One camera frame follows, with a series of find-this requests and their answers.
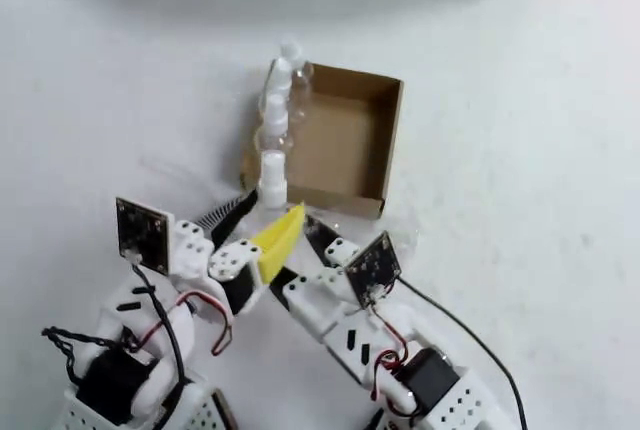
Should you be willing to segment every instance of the yellow sponge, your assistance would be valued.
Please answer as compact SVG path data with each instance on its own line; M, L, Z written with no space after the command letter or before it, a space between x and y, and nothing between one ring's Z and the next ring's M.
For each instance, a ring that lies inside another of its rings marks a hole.
M262 249L258 260L260 276L271 283L293 250L304 224L304 205L298 205L273 222L251 241Z

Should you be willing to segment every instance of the plastic bottle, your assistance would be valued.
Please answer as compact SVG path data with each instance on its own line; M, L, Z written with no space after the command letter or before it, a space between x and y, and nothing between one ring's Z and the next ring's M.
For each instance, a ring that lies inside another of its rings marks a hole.
M286 155L279 150L261 154L258 202L236 227L239 238L251 238L260 233L287 211Z
M280 58L292 68L291 111L292 124L302 123L309 111L313 90L313 65L304 57L302 47L291 37L285 37L280 44Z
M269 95L281 95L285 101L289 101L292 85L293 69L291 64L282 57L278 57L271 67L264 92L260 96L258 105L260 116L264 118L266 100Z
M254 145L258 155L265 150L280 150L286 155L293 147L287 103L282 95L267 95L262 126L256 132Z

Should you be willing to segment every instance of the white table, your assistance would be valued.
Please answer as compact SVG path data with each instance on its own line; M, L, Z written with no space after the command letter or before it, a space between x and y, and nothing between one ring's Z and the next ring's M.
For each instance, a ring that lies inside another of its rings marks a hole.
M530 428L635 428L639 28L638 0L0 0L0 427L46 427L66 375L40 329L91 331L127 272L114 196L189 218L232 194L293 32L315 61L406 82L387 208L419 224L406 276L502 356ZM491 361L425 315L513 413ZM370 414L270 299L232 348L200 364L242 428Z

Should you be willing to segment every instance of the black cable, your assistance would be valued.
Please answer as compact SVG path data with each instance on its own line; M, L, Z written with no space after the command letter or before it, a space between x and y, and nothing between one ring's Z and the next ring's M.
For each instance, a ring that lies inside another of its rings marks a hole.
M130 351L136 349L135 344L130 341L122 340L120 342L116 342L115 340L109 340L108 338L92 337L85 335L84 333L74 333L58 327L45 328L42 330L41 335L43 337L47 337L56 346L56 348L60 350L65 357L67 357L67 375L69 376L69 381L76 386L80 385L82 379L76 375L73 368L76 363L76 357L73 353L73 344L71 342L64 341L63 338L67 340L75 340L81 343L95 343L100 347L106 347L109 349L114 349L116 347L123 347Z
M447 317L449 317L451 320L456 322L465 332L467 332L469 334L469 336L471 338L473 338L476 341L476 343L478 345L480 345L480 347L482 347L482 349L485 352L487 352L487 354L495 362L495 364L498 366L498 368L500 368L500 370L502 370L502 373L504 373L505 377L507 377L507 380L509 381L509 385L511 385L511 390L513 391L513 396L516 399L516 405L518 406L518 415L520 417L520 426L522 427L522 430L528 430L527 418L526 418L526 416L524 414L524 404L522 403L522 397L520 396L520 391L518 390L518 386L516 385L516 381L514 380L513 375L511 375L511 372L509 372L507 367L504 365L504 363L502 363L502 361L498 358L498 356L491 351L491 349L487 346L487 344L484 343L480 339L480 337L478 337L478 335L476 335L473 332L473 330L471 330L462 320L460 320L458 317L456 317L453 313L451 313L449 310L447 310L441 304L436 302L433 298L431 298L428 295L425 295L424 293L422 293L416 287L414 287L409 282L407 282L404 278L398 277L398 281L401 284L403 284L405 287L407 287L409 290L411 290L413 293L415 293L418 297L422 298L427 303L433 305L438 310L440 310L442 313L444 313Z
M171 348L173 349L173 354L176 359L176 368L178 371L178 383L176 384L175 397L170 400L166 411L162 415L162 418L160 418L160 420L156 422L156 424L153 426L153 429L152 429L152 430L160 430L164 428L165 424L167 423L169 418L171 418L171 415L173 415L173 412L178 406L178 402L180 401L180 397L182 396L182 390L187 384L187 377L184 372L184 362L182 360L182 354L180 353L180 345L178 344L178 339L176 338L176 334L173 331L173 327L171 326L171 322L169 321L169 316L167 315L167 312L162 306L162 303L160 303L160 300L158 300L158 297L156 297L155 287L151 285L147 276L142 272L142 270L140 270L140 268L137 265L132 264L131 269L138 277L140 277L140 279L144 283L144 286L147 288L149 297L151 298L151 303L153 304L153 308L155 308L156 313L158 314L158 318L160 318L160 322L162 322L162 325L167 331L167 335L169 336L169 340L171 341Z

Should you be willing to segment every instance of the brown cardboard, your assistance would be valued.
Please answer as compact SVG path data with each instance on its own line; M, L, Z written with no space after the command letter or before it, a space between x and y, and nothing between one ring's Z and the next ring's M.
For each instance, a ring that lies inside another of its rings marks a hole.
M313 94L289 156L289 201L368 218L384 207L403 83L390 77L314 64ZM243 182L259 174L245 155Z

